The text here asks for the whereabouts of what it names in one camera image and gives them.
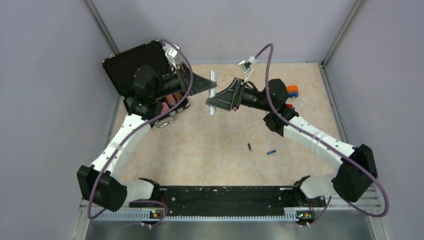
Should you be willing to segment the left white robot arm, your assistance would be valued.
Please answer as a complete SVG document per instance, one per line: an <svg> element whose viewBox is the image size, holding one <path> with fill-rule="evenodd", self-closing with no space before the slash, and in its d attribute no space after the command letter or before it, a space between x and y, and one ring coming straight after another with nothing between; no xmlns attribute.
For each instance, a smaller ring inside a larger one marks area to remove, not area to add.
<svg viewBox="0 0 424 240"><path fill-rule="evenodd" d="M192 72L182 62L165 74L158 74L148 65L132 73L132 91L124 98L127 115L119 131L104 151L89 165L77 171L81 195L93 205L116 212L129 195L128 188L118 179L139 141L159 120L173 115L188 96L215 90L214 78Z"/></svg>

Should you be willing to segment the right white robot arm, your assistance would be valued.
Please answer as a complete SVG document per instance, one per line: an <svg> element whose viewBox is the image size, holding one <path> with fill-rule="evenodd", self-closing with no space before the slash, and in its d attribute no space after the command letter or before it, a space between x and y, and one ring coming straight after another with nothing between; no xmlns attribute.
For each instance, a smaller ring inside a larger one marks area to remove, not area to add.
<svg viewBox="0 0 424 240"><path fill-rule="evenodd" d="M268 86L259 91L236 77L205 103L226 111L236 111L240 106L267 111L263 121L270 131L298 142L333 168L334 173L308 176L301 181L300 188L293 192L297 205L307 206L313 198L334 195L357 202L373 183L372 178L378 177L372 149L365 144L353 146L342 142L314 127L286 104L288 98L281 79L269 80Z"/></svg>

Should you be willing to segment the black battery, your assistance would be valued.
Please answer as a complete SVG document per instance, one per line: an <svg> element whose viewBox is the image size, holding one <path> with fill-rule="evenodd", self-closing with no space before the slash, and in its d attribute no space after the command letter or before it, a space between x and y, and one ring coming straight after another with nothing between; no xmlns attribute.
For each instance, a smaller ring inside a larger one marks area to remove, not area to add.
<svg viewBox="0 0 424 240"><path fill-rule="evenodd" d="M253 150L252 150L251 144L250 143L247 143L247 146L248 146L249 152L252 152Z"/></svg>

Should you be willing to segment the white remote control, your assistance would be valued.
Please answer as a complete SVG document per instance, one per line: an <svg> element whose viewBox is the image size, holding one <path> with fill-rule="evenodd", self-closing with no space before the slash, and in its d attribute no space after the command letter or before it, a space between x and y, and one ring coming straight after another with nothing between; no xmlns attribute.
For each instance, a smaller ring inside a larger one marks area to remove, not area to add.
<svg viewBox="0 0 424 240"><path fill-rule="evenodd" d="M217 76L216 76L216 72L214 70L210 71L210 80L212 82L214 82L215 84L217 83ZM209 90L209 98L214 97L216 95L217 91L216 91L216 86L214 88L211 88ZM216 107L215 106L209 106L209 115L212 117L216 114Z"/></svg>

